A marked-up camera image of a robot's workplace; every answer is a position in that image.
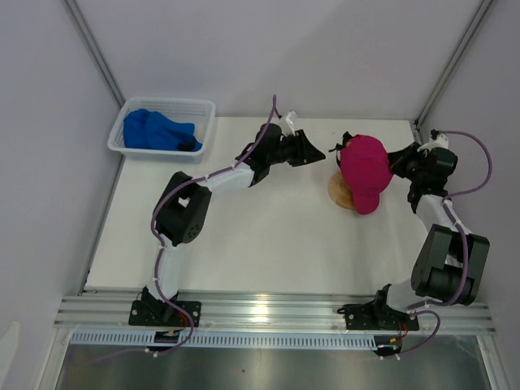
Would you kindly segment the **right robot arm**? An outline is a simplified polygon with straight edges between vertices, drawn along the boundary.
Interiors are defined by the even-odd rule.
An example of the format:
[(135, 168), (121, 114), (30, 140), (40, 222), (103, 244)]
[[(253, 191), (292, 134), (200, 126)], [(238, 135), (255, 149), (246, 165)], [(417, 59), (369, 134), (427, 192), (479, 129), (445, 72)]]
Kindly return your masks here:
[(404, 321), (419, 307), (473, 304), (490, 249), (488, 238), (474, 234), (457, 216), (445, 188), (457, 167), (454, 152), (436, 142), (413, 143), (388, 159), (391, 173), (409, 180), (407, 201), (427, 237), (410, 278), (376, 293), (370, 318), (381, 328)]

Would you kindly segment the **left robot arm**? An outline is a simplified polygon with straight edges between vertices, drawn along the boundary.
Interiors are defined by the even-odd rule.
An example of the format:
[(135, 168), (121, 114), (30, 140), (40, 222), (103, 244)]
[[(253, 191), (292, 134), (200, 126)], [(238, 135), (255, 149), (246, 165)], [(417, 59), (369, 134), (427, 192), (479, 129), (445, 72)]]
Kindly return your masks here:
[(301, 167), (324, 159), (325, 154), (312, 145), (304, 131), (285, 133), (278, 124), (266, 123), (231, 166), (198, 178), (176, 172), (152, 214), (150, 229), (159, 248), (152, 277), (136, 301), (137, 314), (161, 326), (170, 324), (177, 313), (189, 316), (177, 303), (180, 268), (187, 245), (202, 232), (211, 201), (259, 184), (273, 165)]

